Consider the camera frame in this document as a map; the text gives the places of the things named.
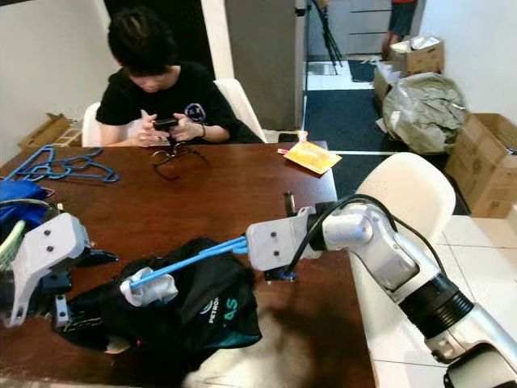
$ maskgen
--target black t-shirt with logo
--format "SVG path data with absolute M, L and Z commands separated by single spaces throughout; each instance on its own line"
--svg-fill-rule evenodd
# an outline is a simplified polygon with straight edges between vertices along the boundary
M 235 115 L 228 101 L 213 83 L 202 65 L 179 62 L 178 81 L 169 89 L 147 93 L 136 85 L 124 70 L 109 78 L 109 85 L 97 111 L 97 121 L 108 125 L 125 125 L 141 118 L 141 109 L 157 114 L 157 120 L 169 119 L 173 113 L 184 113 L 191 103 L 201 105 L 206 125 L 220 125 L 229 131 L 231 143 L 257 143 L 260 139 Z M 197 137 L 192 143 L 205 143 Z

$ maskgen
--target brown table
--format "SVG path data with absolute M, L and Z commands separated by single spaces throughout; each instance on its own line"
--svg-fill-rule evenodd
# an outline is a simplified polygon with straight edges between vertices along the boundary
M 175 181 L 156 175 L 152 150 L 105 149 L 98 161 L 120 174 L 116 183 L 41 181 L 56 190 L 52 202 L 81 220 L 92 245 L 115 252 L 120 262 L 73 272 L 74 290 L 88 290 L 115 275 L 129 260 L 164 254 L 198 236 L 235 238 L 254 222 L 285 217 L 282 193 L 298 207 L 335 200 L 332 172 L 323 176 L 282 158 L 284 145 L 200 145 L 211 166 L 185 157 Z M 84 149 L 58 149 L 57 156 Z M 12 171 L 32 151 L 0 170 Z M 267 284 L 255 295 L 263 339 L 242 349 L 219 351 L 194 372 L 174 360 L 140 353 L 111 356 L 74 347 L 50 331 L 43 319 L 0 329 L 0 374 L 129 386 L 374 387 L 363 324 L 349 260 L 325 253 L 302 260 L 299 280 Z

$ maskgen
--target smartphone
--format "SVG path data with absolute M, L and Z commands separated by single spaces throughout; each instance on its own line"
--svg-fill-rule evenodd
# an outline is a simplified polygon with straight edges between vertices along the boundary
M 170 119 L 156 120 L 154 121 L 154 129 L 162 132 L 169 132 L 170 129 L 178 125 L 178 119 L 172 117 Z

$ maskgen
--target hand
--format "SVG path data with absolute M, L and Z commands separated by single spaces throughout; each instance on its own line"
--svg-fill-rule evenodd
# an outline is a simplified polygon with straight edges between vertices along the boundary
M 194 137 L 203 136 L 203 126 L 201 124 L 195 123 L 181 113 L 175 113 L 174 117 L 178 119 L 178 125 L 170 131 L 170 135 L 176 141 L 187 141 Z
M 131 139 L 133 146 L 150 147 L 156 144 L 160 138 L 170 136 L 167 132 L 154 130 L 154 121 L 156 120 L 156 117 L 157 115 L 147 116 L 143 120 L 141 127 Z

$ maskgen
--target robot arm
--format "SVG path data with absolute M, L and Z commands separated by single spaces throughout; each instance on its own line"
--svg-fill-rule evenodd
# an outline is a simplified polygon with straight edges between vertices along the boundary
M 303 208 L 296 217 L 250 226 L 246 237 L 252 265 L 267 271 L 289 264 L 324 209 Z M 364 201 L 336 209 L 317 227 L 301 257 L 342 249 L 359 257 L 423 333 L 433 357 L 450 364 L 444 377 L 447 387 L 517 386 L 517 343 L 417 243 L 394 230 L 378 206 Z

